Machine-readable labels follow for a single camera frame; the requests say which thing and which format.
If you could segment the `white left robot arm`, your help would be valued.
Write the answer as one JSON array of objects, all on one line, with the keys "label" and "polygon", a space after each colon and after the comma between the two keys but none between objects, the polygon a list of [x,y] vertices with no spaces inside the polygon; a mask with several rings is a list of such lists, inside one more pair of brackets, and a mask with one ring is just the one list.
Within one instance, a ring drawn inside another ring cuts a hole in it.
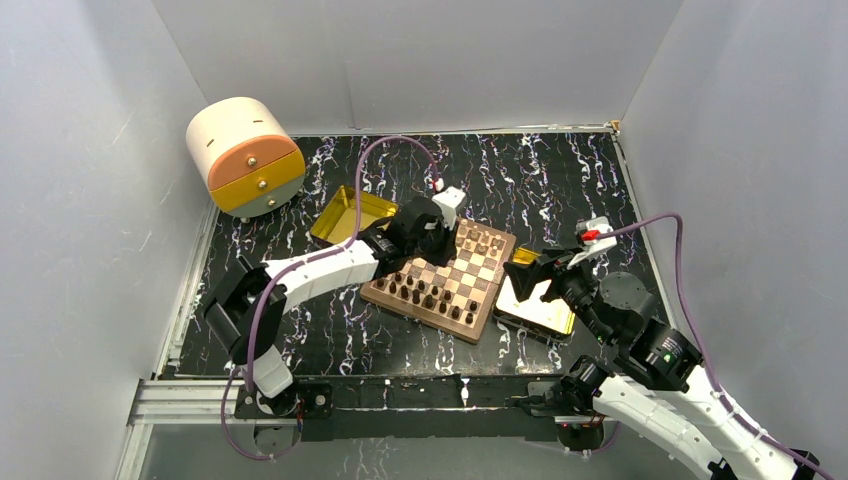
[{"label": "white left robot arm", "polygon": [[200,315],[243,368],[248,390],[260,392],[271,414],[286,416],[297,407],[299,391],[275,346],[283,314],[338,288],[390,276],[414,258],[446,265],[456,255],[466,202],[464,192],[449,187],[413,198],[342,245],[268,262],[241,256],[203,297]]}]

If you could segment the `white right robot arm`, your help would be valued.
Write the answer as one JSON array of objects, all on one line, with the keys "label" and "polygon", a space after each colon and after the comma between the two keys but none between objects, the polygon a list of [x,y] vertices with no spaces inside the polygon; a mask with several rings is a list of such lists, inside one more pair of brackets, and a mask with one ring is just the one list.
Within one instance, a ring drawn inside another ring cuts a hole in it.
[{"label": "white right robot arm", "polygon": [[601,345],[611,365],[582,355],[549,405],[611,416],[651,440],[704,479],[813,479],[817,458],[779,446],[712,385],[706,359],[679,330],[656,317],[656,300],[641,280],[613,272],[601,279],[576,250],[546,249],[529,264],[504,265],[519,300],[562,300]]}]

